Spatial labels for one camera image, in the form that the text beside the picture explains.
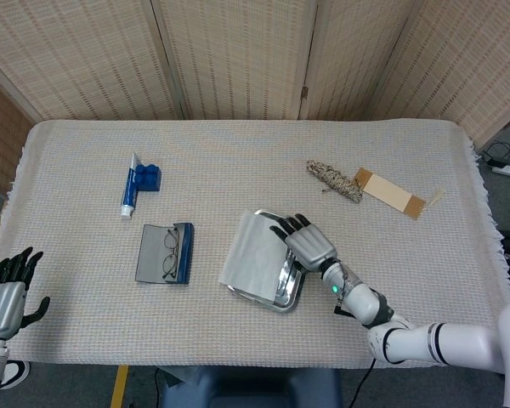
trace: silver tray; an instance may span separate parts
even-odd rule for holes
[[[258,210],[255,213],[258,215],[263,215],[267,218],[271,218],[273,220],[284,218],[266,210]],[[251,293],[244,292],[240,289],[235,289],[232,286],[229,286],[229,289],[236,296],[251,300],[255,303],[259,303],[265,308],[272,309],[281,313],[289,312],[297,303],[297,299],[300,296],[300,291],[304,282],[303,270],[297,269],[294,266],[294,262],[295,256],[292,254],[292,251],[287,248],[283,261],[283,267],[281,268],[280,272],[280,280],[275,291],[274,302],[271,302],[268,299],[263,299],[259,296],[252,295]]]

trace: twine bundle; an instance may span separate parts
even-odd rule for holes
[[[319,180],[327,184],[331,189],[336,190],[342,196],[348,197],[350,200],[360,202],[363,198],[363,191],[355,180],[351,180],[335,170],[331,166],[321,163],[320,161],[308,160],[306,168]]]

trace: robotic arm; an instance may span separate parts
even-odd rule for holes
[[[45,297],[35,313],[23,316],[26,293],[37,261],[43,255],[43,252],[38,252],[28,260],[31,252],[31,247],[26,248],[19,255],[6,258],[0,263],[0,384],[9,356],[6,341],[17,334],[19,329],[40,320],[49,306],[50,299]]]
[[[281,219],[281,229],[270,228],[305,269],[321,272],[323,283],[337,297],[335,311],[369,329],[369,349],[376,360],[391,364],[422,360],[505,373],[504,406],[510,407],[510,305],[501,313],[498,332],[445,323],[414,327],[337,259],[336,248],[315,225],[302,214],[295,217]]]

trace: floor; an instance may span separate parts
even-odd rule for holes
[[[510,128],[498,140],[510,143]],[[489,203],[500,230],[510,230],[510,178],[493,173],[484,163],[479,171],[489,191]],[[3,199],[0,197],[0,209]],[[123,406],[155,406],[153,367],[130,367]],[[364,370],[343,371],[347,406]],[[106,365],[33,364],[31,375],[19,387],[3,391],[0,407],[105,407],[109,406],[116,367]],[[355,407],[502,406],[503,377],[455,367],[375,370],[366,380]]]

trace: cardboard strip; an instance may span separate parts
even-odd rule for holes
[[[398,185],[374,174],[363,167],[355,175],[359,187],[371,196],[385,202],[401,213],[417,219],[425,207],[425,201],[408,191],[402,190]]]

